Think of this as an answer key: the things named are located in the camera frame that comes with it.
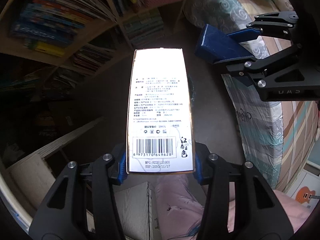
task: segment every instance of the wooden shelf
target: wooden shelf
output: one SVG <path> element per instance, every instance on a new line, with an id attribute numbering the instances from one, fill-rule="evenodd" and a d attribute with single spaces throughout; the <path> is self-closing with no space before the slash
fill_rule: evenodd
<path id="1" fill-rule="evenodd" d="M 90 76 L 93 76 L 95 74 L 95 71 L 75 67 L 69 59 L 66 60 L 62 65 L 60 65 L 60 67 L 70 69 L 81 74 L 90 75 Z"/>
<path id="2" fill-rule="evenodd" d="M 0 21 L 0 52 L 44 62 L 51 65 L 57 65 L 59 57 L 25 48 L 23 47 L 23 38 L 9 37 L 11 25 L 16 18 L 14 17 L 16 15 L 15 13 L 16 10 L 8 10 Z"/>
<path id="3" fill-rule="evenodd" d="M 166 6 L 166 5 L 170 5 L 170 4 L 174 4 L 174 3 L 163 4 L 163 5 L 161 5 L 161 7 L 162 7 L 162 6 Z M 136 12 L 136 13 L 135 13 L 134 11 L 132 11 L 132 10 L 129 10 L 128 12 L 126 12 L 126 13 L 124 14 L 124 16 L 120 17 L 119 20 L 120 20 L 122 23 L 124 23 L 124 22 L 130 20 L 132 17 L 135 17 L 135 16 L 137 16 L 137 15 L 139 15 L 139 14 L 146 13 L 146 12 L 152 10 L 152 9 L 155 9 L 155 8 L 159 8 L 159 6 L 154 6 L 154 7 L 144 7 L 144 6 L 143 6 L 143 7 L 141 7 L 141 8 L 139 9 L 139 11 Z"/>
<path id="4" fill-rule="evenodd" d="M 117 23 L 111 20 L 100 20 L 95 19 L 79 31 L 78 35 L 75 36 L 73 43 L 65 48 L 65 54 L 63 57 L 59 58 L 58 65 L 64 63 L 69 57 L 71 57 L 75 52 L 81 49 L 89 41 L 92 41 L 95 37 L 116 26 Z"/>
<path id="5" fill-rule="evenodd" d="M 9 30 L 10 30 L 11 24 L 15 19 L 17 19 L 20 13 L 22 1 L 8 0 L 3 11 L 0 13 L 0 39 L 1 39 L 0 52 L 14 55 L 17 57 L 44 62 L 54 66 L 61 66 L 70 70 L 76 70 L 80 73 L 90 75 L 89 77 L 86 78 L 86 80 L 97 76 L 98 74 L 102 73 L 106 69 L 110 68 L 113 64 L 119 62 L 123 58 L 133 53 L 133 48 L 126 34 L 123 23 L 130 20 L 132 17 L 135 17 L 139 14 L 143 14 L 154 8 L 157 8 L 157 7 L 148 7 L 148 8 L 142 7 L 139 9 L 138 12 L 133 12 L 132 10 L 129 10 L 127 13 L 124 14 L 123 17 L 119 17 L 118 12 L 116 11 L 116 7 L 113 3 L 113 0 L 101 0 L 101 1 L 103 1 L 104 3 L 107 2 L 109 4 L 109 7 L 111 8 L 111 11 L 115 15 L 117 22 L 113 22 L 109 19 L 105 21 L 100 19 L 95 19 L 92 22 L 89 22 L 84 29 L 79 30 L 79 33 L 77 36 L 75 36 L 73 43 L 67 48 L 65 48 L 65 55 L 63 57 L 56 57 L 53 55 L 33 51 L 23 47 L 24 39 L 22 38 L 9 37 Z M 162 13 L 160 9 L 161 15 L 164 16 L 163 19 L 164 19 L 165 35 L 171 35 L 181 30 L 179 26 L 180 25 L 179 19 L 180 19 L 180 16 L 182 15 L 182 9 L 185 4 L 185 1 L 186 0 L 179 0 L 174 3 L 164 4 L 161 6 L 161 8 L 163 9 L 162 11 L 166 12 L 166 13 Z M 115 26 L 119 26 L 127 44 L 125 43 L 121 44 L 118 50 L 115 52 L 114 57 L 110 61 L 106 62 L 97 72 L 93 72 L 85 69 L 79 69 L 72 65 L 69 58 L 75 52 L 77 52 L 81 47 L 83 47 L 85 44 L 90 42 L 95 37 L 99 36 L 100 34 L 104 33 L 105 31 Z M 51 75 L 52 75 L 52 72 L 49 73 L 49 76 L 44 77 L 44 80 L 47 80 L 48 78 L 50 78 Z"/>

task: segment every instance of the barcode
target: barcode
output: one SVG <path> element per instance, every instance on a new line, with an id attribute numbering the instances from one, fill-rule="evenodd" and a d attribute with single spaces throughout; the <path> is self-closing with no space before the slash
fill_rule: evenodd
<path id="1" fill-rule="evenodd" d="M 172 153 L 172 138 L 137 139 L 137 153 Z"/>
<path id="2" fill-rule="evenodd" d="M 168 138 L 134 138 L 133 157 L 176 157 L 175 137 Z"/>

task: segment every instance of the floor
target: floor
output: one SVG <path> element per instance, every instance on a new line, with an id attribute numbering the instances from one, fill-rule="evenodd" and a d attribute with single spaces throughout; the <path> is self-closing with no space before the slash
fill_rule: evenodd
<path id="1" fill-rule="evenodd" d="M 228 162 L 242 163 L 244 154 L 232 102 L 220 75 L 212 65 L 194 55 L 199 30 L 195 27 L 170 37 L 157 40 L 152 47 L 182 48 L 185 64 L 193 89 L 192 114 L 194 135 L 197 142 Z M 101 73 L 73 94 L 79 108 L 92 117 L 104 116 L 106 121 L 86 132 L 64 148 L 70 160 L 87 163 L 110 152 L 117 143 L 126 140 L 128 92 L 132 56 Z M 144 181 L 153 185 L 156 176 L 129 175 L 115 191 L 135 186 Z M 196 180 L 189 174 L 189 189 L 204 204 L 205 195 Z"/>

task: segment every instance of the bed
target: bed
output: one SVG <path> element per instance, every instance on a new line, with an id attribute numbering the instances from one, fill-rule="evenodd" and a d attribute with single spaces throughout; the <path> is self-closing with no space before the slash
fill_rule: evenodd
<path id="1" fill-rule="evenodd" d="M 184 14 L 193 25 L 206 23 L 224 33 L 246 27 L 257 14 L 293 10 L 288 0 L 187 0 Z M 241 44 L 256 58 L 289 47 L 290 41 L 259 37 Z M 262 102 L 254 86 L 222 75 L 233 102 L 246 160 L 273 189 L 286 192 L 314 145 L 318 110 L 314 101 Z"/>

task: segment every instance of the blue gripper pad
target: blue gripper pad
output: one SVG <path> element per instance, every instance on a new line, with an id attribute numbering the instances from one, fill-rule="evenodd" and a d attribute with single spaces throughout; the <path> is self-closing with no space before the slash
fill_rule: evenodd
<path id="1" fill-rule="evenodd" d="M 228 35 L 209 24 L 202 29 L 195 54 L 211 64 L 219 60 L 252 56 Z"/>

